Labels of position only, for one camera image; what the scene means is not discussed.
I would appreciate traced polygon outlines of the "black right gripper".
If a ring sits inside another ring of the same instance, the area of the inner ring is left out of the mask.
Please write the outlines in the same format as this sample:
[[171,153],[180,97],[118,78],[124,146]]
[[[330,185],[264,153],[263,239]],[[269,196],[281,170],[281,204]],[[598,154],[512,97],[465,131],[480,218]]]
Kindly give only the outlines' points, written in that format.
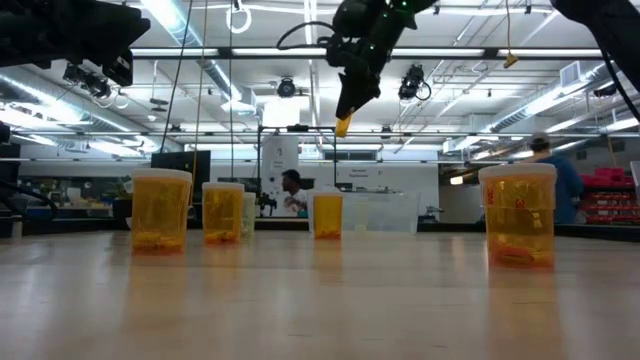
[[341,37],[356,39],[356,42],[344,43],[341,49],[344,73],[339,73],[341,90],[335,115],[338,119],[347,119],[360,107],[361,85],[354,76],[367,76],[362,80],[364,103],[380,96],[378,75],[395,47],[395,25],[342,25]]

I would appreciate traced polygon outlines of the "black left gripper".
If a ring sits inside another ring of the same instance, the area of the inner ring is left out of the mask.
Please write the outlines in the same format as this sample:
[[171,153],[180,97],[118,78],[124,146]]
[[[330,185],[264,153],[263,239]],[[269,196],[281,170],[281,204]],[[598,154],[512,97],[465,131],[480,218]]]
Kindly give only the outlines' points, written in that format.
[[72,63],[90,60],[120,86],[133,84],[130,46],[150,29],[141,10],[95,0],[56,0],[50,4],[57,47]]

